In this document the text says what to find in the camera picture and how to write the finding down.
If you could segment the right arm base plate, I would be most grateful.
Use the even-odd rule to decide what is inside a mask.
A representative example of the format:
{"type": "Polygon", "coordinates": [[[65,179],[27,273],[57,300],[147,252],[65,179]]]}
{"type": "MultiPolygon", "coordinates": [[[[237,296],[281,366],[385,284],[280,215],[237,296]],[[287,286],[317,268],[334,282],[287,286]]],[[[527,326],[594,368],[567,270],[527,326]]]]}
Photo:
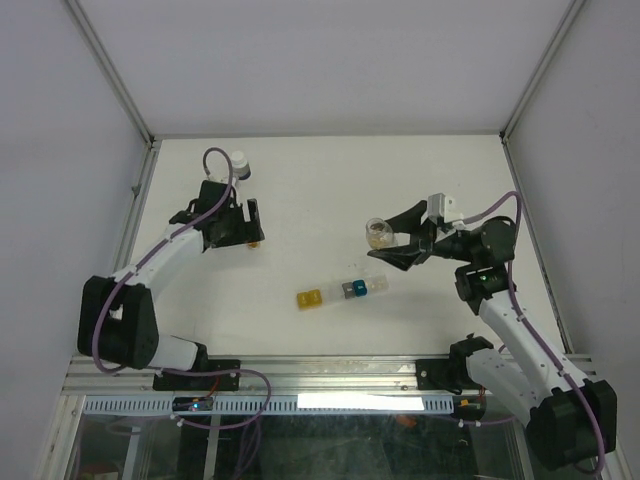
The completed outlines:
{"type": "Polygon", "coordinates": [[[461,395],[465,390],[486,387],[496,392],[507,385],[506,366],[492,350],[469,356],[422,358],[415,361],[417,388],[420,391],[444,390],[461,395]]]}

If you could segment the weekly pill organizer strip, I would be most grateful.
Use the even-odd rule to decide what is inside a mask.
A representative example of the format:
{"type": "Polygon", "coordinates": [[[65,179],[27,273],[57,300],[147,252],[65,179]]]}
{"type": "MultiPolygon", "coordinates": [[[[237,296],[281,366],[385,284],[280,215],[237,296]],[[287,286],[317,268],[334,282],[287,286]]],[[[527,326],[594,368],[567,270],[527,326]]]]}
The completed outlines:
{"type": "Polygon", "coordinates": [[[340,264],[315,266],[292,287],[296,307],[308,311],[364,299],[387,292],[388,276],[364,257],[340,264]]]}

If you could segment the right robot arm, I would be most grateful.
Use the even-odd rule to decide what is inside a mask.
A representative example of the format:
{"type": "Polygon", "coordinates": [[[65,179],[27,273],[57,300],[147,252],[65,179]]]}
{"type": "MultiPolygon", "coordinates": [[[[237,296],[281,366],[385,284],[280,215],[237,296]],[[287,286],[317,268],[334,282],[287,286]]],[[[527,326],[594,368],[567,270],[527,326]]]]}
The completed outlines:
{"type": "Polygon", "coordinates": [[[475,216],[451,210],[436,194],[384,220],[405,245],[374,247],[368,255],[401,271],[431,258],[455,260],[460,300],[502,341],[506,363],[487,339],[470,335],[451,345],[447,361],[429,381],[459,395],[471,386],[492,393],[525,429],[538,461],[548,470],[572,466],[597,477],[616,449],[617,395],[605,380],[594,381],[534,326],[521,305],[513,262],[521,218],[497,214],[502,200],[475,216]]]}

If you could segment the clear bottle gold cap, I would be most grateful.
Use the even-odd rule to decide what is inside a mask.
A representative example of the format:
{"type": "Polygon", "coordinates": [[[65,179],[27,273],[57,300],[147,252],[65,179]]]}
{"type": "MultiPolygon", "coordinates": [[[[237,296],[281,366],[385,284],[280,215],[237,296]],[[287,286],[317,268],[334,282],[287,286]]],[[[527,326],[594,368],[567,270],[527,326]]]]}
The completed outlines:
{"type": "Polygon", "coordinates": [[[367,243],[373,250],[392,248],[397,245],[391,226],[381,218],[371,218],[365,225],[367,243]]]}

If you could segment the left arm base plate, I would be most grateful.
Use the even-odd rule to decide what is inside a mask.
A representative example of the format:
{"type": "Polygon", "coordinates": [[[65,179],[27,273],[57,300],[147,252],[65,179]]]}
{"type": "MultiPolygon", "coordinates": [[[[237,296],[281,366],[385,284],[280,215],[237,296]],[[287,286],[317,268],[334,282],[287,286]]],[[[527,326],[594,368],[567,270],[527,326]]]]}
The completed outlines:
{"type": "Polygon", "coordinates": [[[191,372],[164,371],[155,376],[152,388],[158,392],[235,392],[239,389],[241,367],[239,359],[213,358],[206,360],[191,372]]]}

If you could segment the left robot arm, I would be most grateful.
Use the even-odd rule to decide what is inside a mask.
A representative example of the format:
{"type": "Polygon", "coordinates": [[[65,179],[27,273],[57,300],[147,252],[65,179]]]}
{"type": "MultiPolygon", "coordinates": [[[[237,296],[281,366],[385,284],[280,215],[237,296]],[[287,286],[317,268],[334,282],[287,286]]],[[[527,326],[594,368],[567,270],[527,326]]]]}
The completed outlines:
{"type": "Polygon", "coordinates": [[[256,199],[241,201],[234,186],[203,181],[199,195],[170,218],[157,243],[140,259],[108,277],[86,281],[78,351],[105,373],[124,368],[174,370],[184,386],[201,387],[210,373],[206,347],[162,334],[154,301],[201,254],[264,239],[256,199]]]}

